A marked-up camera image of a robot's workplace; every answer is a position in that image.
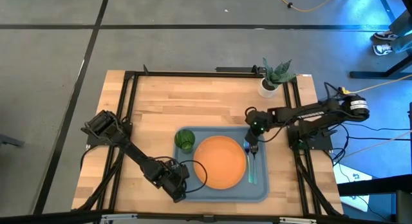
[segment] wooden tabletop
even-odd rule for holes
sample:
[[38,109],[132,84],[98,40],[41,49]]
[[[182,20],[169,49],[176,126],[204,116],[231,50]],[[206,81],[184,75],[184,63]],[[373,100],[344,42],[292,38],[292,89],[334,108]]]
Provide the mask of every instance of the wooden tabletop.
[[[123,76],[124,71],[108,71],[97,112],[102,109],[116,111]],[[148,156],[172,156],[174,134],[183,126],[244,126],[244,112],[249,106],[262,111],[268,107],[286,106],[282,86],[273,98],[263,98],[258,94],[259,81],[210,77],[139,77],[131,117],[131,141]],[[316,102],[312,77],[299,75],[297,81],[302,105]],[[271,137],[276,131],[273,129],[266,133],[265,138]],[[296,168],[293,153],[288,147],[286,130],[266,143],[266,147],[270,192],[262,202],[173,203],[162,189],[156,189],[143,177],[136,163],[125,157],[115,210],[173,214],[302,215]],[[81,206],[100,183],[107,152],[108,147],[103,146],[86,155],[73,208]],[[321,151],[312,151],[312,161],[318,187],[334,208],[342,212],[330,159]],[[104,207],[108,207],[110,191],[111,184],[106,191]],[[310,211],[314,212],[307,184],[306,193]]]

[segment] plate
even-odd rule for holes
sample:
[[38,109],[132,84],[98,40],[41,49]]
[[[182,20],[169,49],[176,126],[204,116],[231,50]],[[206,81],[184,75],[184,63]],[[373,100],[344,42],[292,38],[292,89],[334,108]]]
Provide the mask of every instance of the plate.
[[[206,185],[213,189],[235,186],[246,171],[245,152],[235,140],[226,136],[205,139],[197,147],[193,160],[206,168]],[[205,181],[205,171],[199,164],[194,164],[194,172],[201,182]]]

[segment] shoe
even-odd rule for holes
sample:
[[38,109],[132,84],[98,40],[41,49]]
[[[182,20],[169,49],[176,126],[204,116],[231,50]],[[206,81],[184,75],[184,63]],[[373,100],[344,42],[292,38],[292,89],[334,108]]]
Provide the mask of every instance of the shoe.
[[377,32],[374,33],[373,36],[385,41],[394,41],[399,37],[398,35],[393,34],[392,31]]
[[376,55],[383,56],[393,52],[393,49],[390,44],[380,44],[377,46],[373,46],[373,51]]

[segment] white pot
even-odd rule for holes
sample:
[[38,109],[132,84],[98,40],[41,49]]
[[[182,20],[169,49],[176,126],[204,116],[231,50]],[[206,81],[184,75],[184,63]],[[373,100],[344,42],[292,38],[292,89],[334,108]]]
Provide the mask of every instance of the white pot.
[[264,98],[272,98],[275,95],[276,90],[279,88],[279,86],[274,90],[265,89],[263,87],[263,80],[264,79],[262,79],[262,81],[260,81],[260,84],[259,84],[259,89],[258,89],[259,94],[260,94],[260,96],[262,96]]

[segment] gray floor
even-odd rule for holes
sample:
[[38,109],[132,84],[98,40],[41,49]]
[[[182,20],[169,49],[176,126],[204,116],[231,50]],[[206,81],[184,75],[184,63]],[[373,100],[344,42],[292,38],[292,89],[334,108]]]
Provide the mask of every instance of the gray floor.
[[[93,24],[102,0],[0,0],[1,23]],[[323,0],[291,0],[301,8]],[[399,0],[388,0],[395,14]],[[380,0],[332,0],[312,13],[288,10],[279,0],[109,0],[104,24],[389,24]],[[1,30],[0,133],[26,141],[0,148],[0,216],[27,214],[44,173],[64,108],[90,37],[90,30]],[[69,210],[86,136],[106,70],[213,71],[217,66],[277,64],[292,59],[292,70],[314,76],[319,98],[323,82],[361,89],[381,80],[349,79],[352,70],[383,71],[406,54],[377,57],[373,32],[322,30],[101,30],[64,145],[45,212]],[[410,81],[362,94],[370,105],[371,127],[408,128]],[[352,136],[388,136],[348,126]],[[333,136],[344,143],[342,130]],[[375,142],[350,140],[348,152]],[[382,145],[345,158],[344,165],[377,177],[411,172],[407,142]]]

